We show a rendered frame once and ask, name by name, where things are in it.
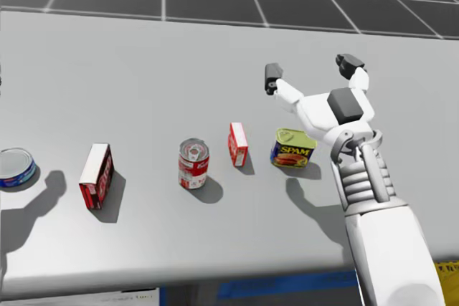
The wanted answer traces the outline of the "white box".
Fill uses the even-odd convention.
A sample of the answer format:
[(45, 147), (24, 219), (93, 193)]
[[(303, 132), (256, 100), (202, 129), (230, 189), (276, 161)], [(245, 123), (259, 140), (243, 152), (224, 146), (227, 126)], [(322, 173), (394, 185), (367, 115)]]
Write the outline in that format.
[(2, 301), (0, 306), (161, 306), (161, 299), (159, 290), (152, 289)]

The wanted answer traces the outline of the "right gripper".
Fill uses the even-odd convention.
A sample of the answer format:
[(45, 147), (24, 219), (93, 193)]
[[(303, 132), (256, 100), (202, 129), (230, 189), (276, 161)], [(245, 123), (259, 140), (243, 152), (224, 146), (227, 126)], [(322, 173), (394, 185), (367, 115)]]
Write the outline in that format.
[(349, 87), (363, 110), (362, 117), (354, 122), (339, 125), (328, 104), (328, 93), (305, 96), (283, 79), (283, 69), (278, 63), (265, 65), (265, 91), (288, 113), (296, 113), (307, 136), (322, 143), (335, 143), (345, 131), (354, 134), (354, 140), (369, 140), (373, 130), (369, 122), (375, 112), (365, 92), (369, 89), (369, 75), (365, 64), (352, 54), (336, 55), (339, 73), (349, 81)]

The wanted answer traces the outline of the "red and white can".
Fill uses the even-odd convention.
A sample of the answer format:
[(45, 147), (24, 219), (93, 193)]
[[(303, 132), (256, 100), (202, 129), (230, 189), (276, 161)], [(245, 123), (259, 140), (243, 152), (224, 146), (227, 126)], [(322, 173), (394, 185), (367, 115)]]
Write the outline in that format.
[(188, 190), (201, 188), (207, 179), (209, 148), (198, 138), (189, 138), (179, 146), (179, 184)]

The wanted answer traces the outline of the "blue box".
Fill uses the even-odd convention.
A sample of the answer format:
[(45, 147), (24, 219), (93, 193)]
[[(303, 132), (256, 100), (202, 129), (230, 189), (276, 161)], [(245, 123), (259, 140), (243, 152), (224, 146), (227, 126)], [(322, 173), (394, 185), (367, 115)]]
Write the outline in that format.
[(210, 280), (159, 289), (160, 306), (361, 306), (354, 271)]

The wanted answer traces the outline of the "yellow box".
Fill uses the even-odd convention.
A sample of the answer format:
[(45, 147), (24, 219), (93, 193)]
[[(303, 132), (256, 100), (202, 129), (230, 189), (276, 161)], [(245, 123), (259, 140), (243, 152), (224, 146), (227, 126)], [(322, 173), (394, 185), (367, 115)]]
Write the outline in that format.
[(459, 261), (436, 262), (445, 306), (459, 306)]

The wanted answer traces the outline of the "red and white carton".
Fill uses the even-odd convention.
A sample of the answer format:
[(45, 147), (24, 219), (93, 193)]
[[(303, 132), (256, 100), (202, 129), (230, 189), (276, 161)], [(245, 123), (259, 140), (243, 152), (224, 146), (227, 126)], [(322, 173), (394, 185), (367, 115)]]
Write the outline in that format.
[(248, 153), (248, 142), (242, 123), (230, 123), (227, 144), (233, 166), (243, 167)]

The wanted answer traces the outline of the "green and blue rectangular can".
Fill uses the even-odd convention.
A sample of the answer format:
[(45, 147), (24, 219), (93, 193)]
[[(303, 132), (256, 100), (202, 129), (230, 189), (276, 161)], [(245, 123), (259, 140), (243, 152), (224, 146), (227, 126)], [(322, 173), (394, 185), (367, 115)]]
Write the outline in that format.
[(279, 128), (270, 152), (270, 161), (274, 166), (287, 168), (305, 168), (318, 143), (301, 130)]

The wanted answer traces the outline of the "blue flat can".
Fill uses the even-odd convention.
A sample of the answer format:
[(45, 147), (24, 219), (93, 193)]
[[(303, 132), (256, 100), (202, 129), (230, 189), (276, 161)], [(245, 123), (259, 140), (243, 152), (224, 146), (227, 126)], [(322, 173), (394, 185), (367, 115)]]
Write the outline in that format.
[(11, 188), (26, 183), (36, 171), (32, 154), (23, 148), (0, 151), (0, 188)]

